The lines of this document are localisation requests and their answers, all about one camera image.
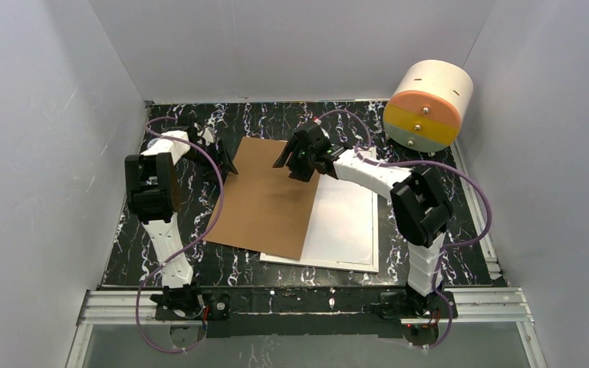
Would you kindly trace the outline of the brown frame backing board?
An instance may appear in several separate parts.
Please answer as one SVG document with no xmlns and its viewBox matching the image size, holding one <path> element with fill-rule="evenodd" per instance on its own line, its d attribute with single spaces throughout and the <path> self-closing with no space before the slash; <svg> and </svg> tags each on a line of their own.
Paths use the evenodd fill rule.
<svg viewBox="0 0 589 368">
<path fill-rule="evenodd" d="M 287 167 L 275 168 L 285 141 L 244 137 L 229 174 L 221 215 L 208 242 L 299 259 L 308 230 L 320 175 L 308 182 L 289 177 Z"/>
</svg>

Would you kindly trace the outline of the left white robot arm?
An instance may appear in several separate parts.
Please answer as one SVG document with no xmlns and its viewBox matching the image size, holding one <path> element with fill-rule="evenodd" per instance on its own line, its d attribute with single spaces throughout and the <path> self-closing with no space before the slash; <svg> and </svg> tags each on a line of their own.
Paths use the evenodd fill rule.
<svg viewBox="0 0 589 368">
<path fill-rule="evenodd" d="M 176 165 L 185 158 L 204 165 L 208 180 L 223 184 L 226 173 L 238 174 L 224 142 L 209 129 L 195 126 L 159 133 L 151 127 L 159 117 L 146 123 L 146 131 L 156 137 L 149 148 L 124 161 L 127 208 L 150 236 L 160 262 L 162 286 L 182 288 L 193 282 L 193 268 L 185 256 L 178 229 L 181 201 Z"/>
</svg>

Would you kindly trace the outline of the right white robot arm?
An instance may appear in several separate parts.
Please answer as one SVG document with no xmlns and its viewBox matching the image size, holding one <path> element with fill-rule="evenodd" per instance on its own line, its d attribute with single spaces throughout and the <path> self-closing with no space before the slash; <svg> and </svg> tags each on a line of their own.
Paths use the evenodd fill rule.
<svg viewBox="0 0 589 368">
<path fill-rule="evenodd" d="M 287 167 L 290 178 L 298 181 L 308 182 L 319 173 L 388 200 L 398 232 L 408 243 L 407 287 L 421 297 L 438 291 L 440 254 L 453 209 L 433 169 L 406 169 L 371 159 L 361 149 L 332 143 L 317 123 L 297 128 L 273 166 Z"/>
</svg>

